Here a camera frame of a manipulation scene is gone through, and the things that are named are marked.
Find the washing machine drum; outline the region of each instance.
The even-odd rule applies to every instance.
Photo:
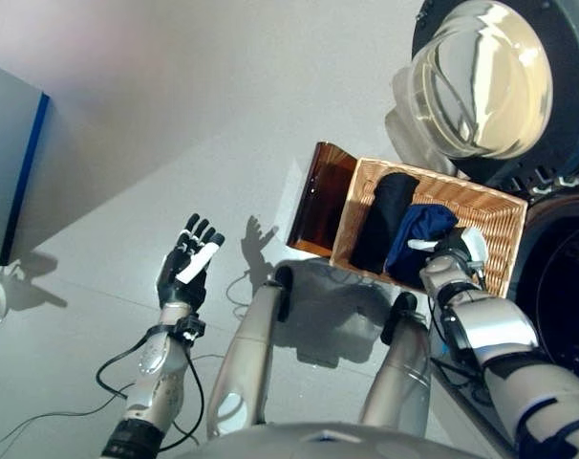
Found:
[[[508,297],[531,318],[549,357],[579,376],[579,190],[527,212]]]

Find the wicker basket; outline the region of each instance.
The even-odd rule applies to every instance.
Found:
[[[370,273],[349,263],[357,235],[375,198],[376,185],[384,175],[392,172],[403,172],[419,180],[413,194],[414,204],[443,204],[458,217],[459,227],[477,227],[482,231],[489,248],[489,260],[485,265],[487,290],[493,295],[505,296],[523,233],[527,202],[486,186],[406,164],[366,158],[358,161],[338,225],[330,264],[402,285],[386,273]]]

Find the black towel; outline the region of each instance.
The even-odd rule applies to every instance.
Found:
[[[418,183],[414,177],[402,173],[388,174],[379,181],[375,200],[357,236],[352,265],[372,273],[383,272],[383,263]]]

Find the blue garment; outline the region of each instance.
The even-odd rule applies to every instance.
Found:
[[[394,243],[385,260],[385,271],[394,279],[415,288],[423,288],[419,270],[425,266],[428,252],[408,247],[410,239],[441,239],[458,223],[451,210],[440,204],[412,204],[406,210]]]

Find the black cable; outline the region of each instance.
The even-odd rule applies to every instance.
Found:
[[[474,381],[474,382],[480,381],[480,379],[477,375],[474,375],[474,374],[470,373],[469,371],[458,368],[457,366],[449,365],[448,363],[441,361],[435,357],[431,357],[430,361],[435,363],[438,368],[443,367],[443,368],[446,368],[448,370],[451,370],[454,373],[457,373],[458,375],[462,375],[463,377],[465,377],[466,379],[468,379],[470,381]]]
[[[183,443],[185,440],[187,440],[188,438],[190,438],[192,436],[192,434],[196,431],[196,429],[199,427],[199,425],[201,424],[201,421],[203,420],[203,416],[204,416],[204,392],[203,392],[203,385],[201,384],[201,379],[198,377],[198,373],[196,372],[196,368],[194,368],[194,363],[192,362],[192,359],[190,358],[189,354],[186,352],[185,356],[187,357],[187,363],[190,365],[190,370],[192,370],[192,374],[194,375],[194,380],[196,381],[196,385],[198,386],[198,391],[199,391],[199,395],[201,397],[201,411],[198,415],[198,420],[196,421],[196,423],[194,424],[194,426],[188,431],[186,432],[183,437],[178,440],[175,443],[172,443],[170,445],[168,445],[167,447],[163,447],[159,449],[159,452],[163,452],[163,451],[168,451],[171,448],[174,448],[178,445],[180,445],[181,443]]]
[[[436,318],[434,317],[435,306],[432,305],[432,298],[430,298],[429,296],[427,297],[427,305],[430,309],[430,315],[432,316],[432,323],[434,324],[434,328],[436,328],[436,332],[439,334],[439,337],[442,340],[442,342],[444,343],[444,345],[448,346],[448,344],[446,343],[446,339],[444,339],[444,335],[440,331],[439,323],[436,322]]]
[[[120,361],[122,360],[124,357],[132,354],[133,352],[135,352],[137,349],[139,349],[143,344],[145,344],[145,342],[147,341],[147,336],[143,336],[138,342],[137,344],[135,344],[133,347],[131,347],[130,349],[117,354],[115,357],[110,358],[109,360],[107,360],[105,363],[103,363],[100,368],[97,370],[96,372],[96,383],[102,387],[103,389],[105,389],[107,392],[114,394],[116,397],[121,397],[122,399],[126,400],[126,394],[123,394],[121,392],[121,390],[115,390],[112,386],[107,385],[105,382],[103,382],[103,380],[100,378],[100,374],[103,372],[103,370],[105,368],[107,368],[109,365],[115,363],[116,361]]]
[[[133,385],[133,383],[131,382],[130,384],[126,384],[124,385],[120,390],[116,390],[114,392],[114,395],[104,404],[102,404],[101,406],[99,406],[98,408],[95,408],[91,411],[85,411],[85,412],[76,412],[76,411],[52,411],[49,413],[44,413],[44,414],[38,414],[36,416],[32,416],[31,418],[27,419],[26,421],[23,421],[22,423],[18,424],[16,427],[14,427],[10,433],[8,433],[7,435],[5,435],[3,438],[0,439],[0,444],[2,444],[3,442],[5,442],[8,438],[10,438],[13,433],[15,433],[17,430],[19,430],[22,426],[27,426],[29,423],[36,421],[37,419],[41,419],[41,418],[50,418],[53,416],[63,416],[63,417],[83,417],[83,416],[90,416],[91,414],[96,414],[99,411],[103,410],[104,408],[107,407],[108,404],[110,404],[113,399],[115,397],[119,397],[118,394],[121,394],[121,391],[126,389],[127,387],[130,387],[131,385]]]
[[[479,394],[479,389],[484,390],[484,394],[487,396],[486,399],[482,399]],[[491,402],[491,396],[489,395],[489,391],[486,390],[484,387],[474,387],[470,392],[472,396],[472,400],[474,400],[477,404],[482,404],[483,406],[492,407],[493,403]]]
[[[430,361],[432,361],[432,363],[438,368],[438,370],[440,371],[440,373],[442,374],[442,377],[444,378],[444,380],[451,385],[451,387],[453,387],[454,389],[463,389],[465,387],[467,387],[468,385],[470,385],[470,383],[472,383],[472,378],[470,375],[470,377],[463,375],[462,373],[460,373],[460,369],[456,368],[452,365],[448,365],[446,363],[444,363],[443,361],[439,361],[438,359],[435,359],[433,357],[430,358]],[[466,378],[465,382],[452,382],[451,379],[449,378],[449,375],[446,374],[446,372],[442,369],[442,367],[448,368],[451,371],[454,371],[458,374],[461,374],[463,377]]]
[[[240,307],[240,308],[241,307],[246,308],[247,306],[249,306],[249,304],[248,303],[241,303],[239,301],[235,301],[234,299],[232,299],[232,297],[230,296],[230,289],[232,287],[234,287],[236,284],[238,284],[240,281],[245,279],[248,274],[249,274],[249,270],[245,271],[241,277],[237,277],[232,282],[230,282],[230,285],[228,285],[227,288],[225,289],[225,297],[227,298],[227,300],[230,301],[232,304]]]
[[[204,354],[204,355],[202,355],[202,356],[195,357],[194,359],[192,359],[192,361],[197,361],[197,360],[199,360],[199,359],[207,359],[207,358],[210,358],[210,357],[215,357],[215,358],[217,358],[217,359],[223,359],[223,358],[224,358],[224,356],[222,356],[222,355],[220,355],[220,354]],[[200,445],[200,443],[198,442],[198,439],[197,439],[193,434],[190,434],[189,432],[186,432],[185,430],[183,430],[181,427],[179,427],[179,426],[177,425],[177,423],[176,423],[175,421],[173,421],[173,426],[175,427],[175,429],[176,429],[179,433],[182,433],[183,435],[187,435],[188,437],[192,437],[192,440],[194,441],[194,443],[196,444],[196,446],[199,446],[199,445]]]

